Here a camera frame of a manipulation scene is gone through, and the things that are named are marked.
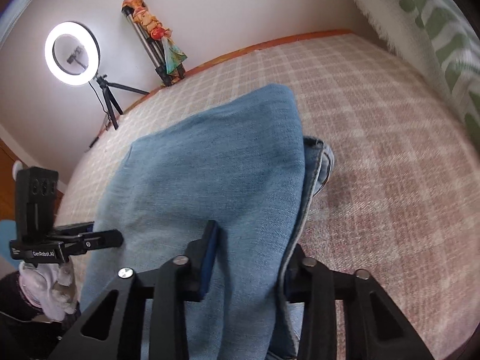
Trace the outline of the left hand white glove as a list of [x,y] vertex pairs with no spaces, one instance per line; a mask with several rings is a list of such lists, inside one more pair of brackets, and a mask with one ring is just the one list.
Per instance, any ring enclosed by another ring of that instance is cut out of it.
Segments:
[[77,310],[78,296],[72,262],[19,264],[19,286],[32,306],[50,320],[61,322]]

